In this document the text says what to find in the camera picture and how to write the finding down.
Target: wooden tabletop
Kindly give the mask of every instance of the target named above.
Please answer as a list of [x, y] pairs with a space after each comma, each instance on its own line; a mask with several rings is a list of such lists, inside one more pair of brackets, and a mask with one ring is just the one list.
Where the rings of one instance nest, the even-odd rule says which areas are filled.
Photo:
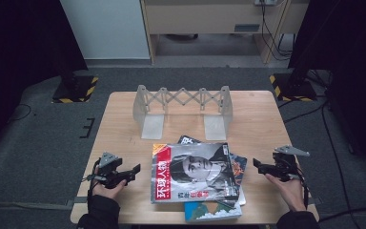
[[[162, 139], [141, 139], [138, 123], [132, 117], [135, 92], [112, 93], [100, 124], [91, 156], [83, 177], [92, 172], [94, 162], [103, 152], [123, 158], [117, 168], [122, 172], [141, 164], [136, 180], [119, 194], [121, 207], [119, 223], [122, 224], [185, 224], [183, 203], [151, 204], [151, 168], [154, 143], [175, 143], [181, 135], [189, 135], [206, 141], [202, 113], [195, 102], [181, 106], [171, 102], [165, 115]], [[227, 142], [230, 150], [248, 159], [242, 187], [246, 204], [242, 206], [242, 217], [209, 221], [207, 224], [275, 224], [289, 211], [278, 190], [264, 176], [257, 173], [252, 160], [274, 164], [274, 148], [291, 145], [283, 120], [268, 91], [231, 91], [234, 119], [230, 124]], [[78, 197], [85, 197], [89, 189], [82, 182]], [[314, 205], [308, 207], [318, 219]], [[77, 223], [88, 212], [86, 203], [75, 203], [71, 221]]]

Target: yellow and black hazard tape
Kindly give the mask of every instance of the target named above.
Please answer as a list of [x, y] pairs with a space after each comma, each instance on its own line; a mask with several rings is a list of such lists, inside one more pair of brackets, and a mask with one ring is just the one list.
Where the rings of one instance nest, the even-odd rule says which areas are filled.
[[274, 75], [270, 75], [270, 82], [273, 85], [275, 96], [277, 97], [277, 99], [279, 101], [281, 101], [281, 100], [283, 100], [283, 101], [304, 101], [304, 102], [314, 101], [313, 98], [310, 98], [310, 97], [307, 97], [307, 96], [286, 96], [286, 95], [283, 95], [281, 93], [280, 88], [278, 87], [278, 84], [275, 80]]
[[94, 88], [96, 87], [96, 83], [97, 80], [99, 79], [99, 77], [94, 77], [91, 80], [91, 85], [90, 87], [87, 89], [86, 91], [86, 95], [84, 97], [79, 97], [79, 98], [67, 98], [67, 97], [63, 97], [63, 98], [53, 98], [52, 102], [53, 103], [72, 103], [72, 102], [87, 102], [89, 101], [89, 99], [92, 96], [92, 93], [94, 91]]

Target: sleeve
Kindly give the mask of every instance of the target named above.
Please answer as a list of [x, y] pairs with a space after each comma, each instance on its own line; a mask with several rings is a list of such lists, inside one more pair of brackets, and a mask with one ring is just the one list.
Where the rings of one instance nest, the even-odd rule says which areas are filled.
[[288, 212], [277, 223], [278, 229], [319, 229], [314, 214], [308, 211]]
[[78, 221], [78, 229], [118, 229], [120, 206], [111, 198], [91, 197], [91, 210]]

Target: transparent plastic stand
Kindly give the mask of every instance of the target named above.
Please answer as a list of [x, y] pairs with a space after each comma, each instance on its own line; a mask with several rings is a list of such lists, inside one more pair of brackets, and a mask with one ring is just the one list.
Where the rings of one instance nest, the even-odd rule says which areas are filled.
[[[186, 100], [179, 99], [180, 94], [188, 95]], [[231, 101], [230, 89], [224, 86], [215, 94], [211, 94], [205, 88], [191, 94], [186, 89], [171, 93], [166, 88], [161, 88], [156, 93], [149, 92], [144, 85], [139, 85], [135, 101], [133, 103], [133, 119], [139, 123], [141, 138], [161, 139], [163, 133], [163, 123], [167, 115], [167, 106], [171, 101], [177, 101], [182, 106], [191, 101], [199, 104], [200, 111], [205, 110], [206, 104], [216, 103], [218, 114], [203, 114], [205, 136], [207, 140], [226, 140], [229, 124], [233, 120], [233, 103]], [[149, 114], [151, 103], [158, 102], [164, 114]]]

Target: book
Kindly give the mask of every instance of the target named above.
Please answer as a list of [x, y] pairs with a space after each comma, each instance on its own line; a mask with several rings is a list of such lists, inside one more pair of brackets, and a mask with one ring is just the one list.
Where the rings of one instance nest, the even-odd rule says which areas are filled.
[[152, 203], [238, 197], [227, 142], [153, 144]]
[[[178, 143], [193, 144], [201, 142], [193, 137], [182, 135]], [[236, 219], [242, 216], [240, 206], [246, 203], [241, 183], [248, 159], [230, 152], [232, 167], [234, 170], [235, 184], [239, 189], [239, 200], [216, 200], [185, 202], [185, 220], [188, 222]]]

